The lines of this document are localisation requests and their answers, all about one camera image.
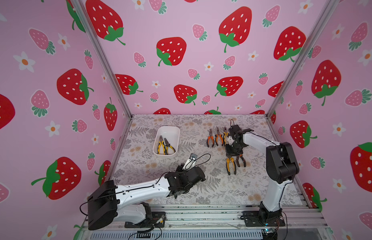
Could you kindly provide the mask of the yellow handled pliers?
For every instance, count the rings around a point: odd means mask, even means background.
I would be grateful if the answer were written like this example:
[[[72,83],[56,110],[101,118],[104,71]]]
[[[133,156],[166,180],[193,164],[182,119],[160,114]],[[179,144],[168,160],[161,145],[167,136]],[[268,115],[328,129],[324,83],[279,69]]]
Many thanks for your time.
[[[228,129],[224,127],[224,134],[223,134],[224,145],[227,145],[229,143],[228,136],[229,136]]]

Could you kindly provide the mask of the orange black pliers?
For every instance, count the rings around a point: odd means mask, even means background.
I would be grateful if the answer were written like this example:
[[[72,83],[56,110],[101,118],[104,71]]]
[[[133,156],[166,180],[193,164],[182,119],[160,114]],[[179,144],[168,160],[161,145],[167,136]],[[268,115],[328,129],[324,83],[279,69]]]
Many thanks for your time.
[[[225,143],[223,135],[221,134],[220,129],[218,127],[216,127],[215,142],[217,146],[223,146]]]

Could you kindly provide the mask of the small yellow diagonal pliers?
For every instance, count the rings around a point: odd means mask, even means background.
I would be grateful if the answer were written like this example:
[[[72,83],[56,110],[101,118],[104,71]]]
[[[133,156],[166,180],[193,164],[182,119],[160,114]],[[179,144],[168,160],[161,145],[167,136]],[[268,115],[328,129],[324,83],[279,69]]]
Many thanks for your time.
[[[169,141],[166,138],[164,139],[164,145],[166,155],[172,155],[176,153],[175,148],[169,143]]]

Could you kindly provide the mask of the white plastic storage box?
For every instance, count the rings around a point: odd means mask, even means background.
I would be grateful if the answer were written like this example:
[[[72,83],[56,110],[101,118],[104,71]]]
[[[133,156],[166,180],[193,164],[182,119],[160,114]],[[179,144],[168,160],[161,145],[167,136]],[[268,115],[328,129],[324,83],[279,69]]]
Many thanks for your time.
[[[160,127],[153,144],[154,155],[162,159],[175,158],[178,154],[179,139],[180,129],[178,127]]]

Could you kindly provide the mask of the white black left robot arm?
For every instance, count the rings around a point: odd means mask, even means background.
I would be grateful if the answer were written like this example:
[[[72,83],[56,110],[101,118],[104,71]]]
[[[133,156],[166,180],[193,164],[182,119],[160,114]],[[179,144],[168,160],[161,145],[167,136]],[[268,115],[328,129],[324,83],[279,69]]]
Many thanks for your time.
[[[103,183],[87,201],[88,229],[104,228],[115,219],[130,222],[136,226],[148,226],[154,219],[149,199],[161,199],[187,194],[200,182],[206,180],[200,167],[183,170],[178,166],[175,172],[165,173],[157,180],[135,184],[116,185],[113,180]]]

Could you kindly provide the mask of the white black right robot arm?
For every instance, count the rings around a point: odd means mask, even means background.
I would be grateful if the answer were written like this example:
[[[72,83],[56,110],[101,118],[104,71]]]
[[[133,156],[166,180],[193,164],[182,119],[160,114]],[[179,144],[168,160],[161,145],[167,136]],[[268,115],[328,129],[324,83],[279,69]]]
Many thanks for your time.
[[[299,173],[298,162],[290,143],[279,143],[254,133],[252,129],[229,130],[225,138],[227,171],[232,158],[240,157],[243,148],[251,146],[266,155],[266,171],[269,184],[266,196],[260,203],[259,221],[262,224],[282,216],[281,200],[287,185],[294,182]]]

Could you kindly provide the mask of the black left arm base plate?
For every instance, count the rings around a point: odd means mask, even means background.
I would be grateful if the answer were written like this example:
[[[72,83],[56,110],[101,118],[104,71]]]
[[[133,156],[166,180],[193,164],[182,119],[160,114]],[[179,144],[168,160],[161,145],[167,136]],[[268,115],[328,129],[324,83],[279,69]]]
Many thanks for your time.
[[[125,222],[124,227],[127,229],[132,228],[152,228],[161,227],[163,228],[166,220],[166,212],[152,212],[147,215],[146,218],[138,224],[133,224],[131,222]]]

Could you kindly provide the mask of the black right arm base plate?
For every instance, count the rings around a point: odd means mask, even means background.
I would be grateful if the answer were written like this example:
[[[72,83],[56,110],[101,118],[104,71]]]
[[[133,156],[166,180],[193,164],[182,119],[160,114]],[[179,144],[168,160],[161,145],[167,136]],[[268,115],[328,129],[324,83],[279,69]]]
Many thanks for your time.
[[[246,227],[285,227],[286,223],[281,211],[268,212],[266,210],[244,211],[240,219]]]

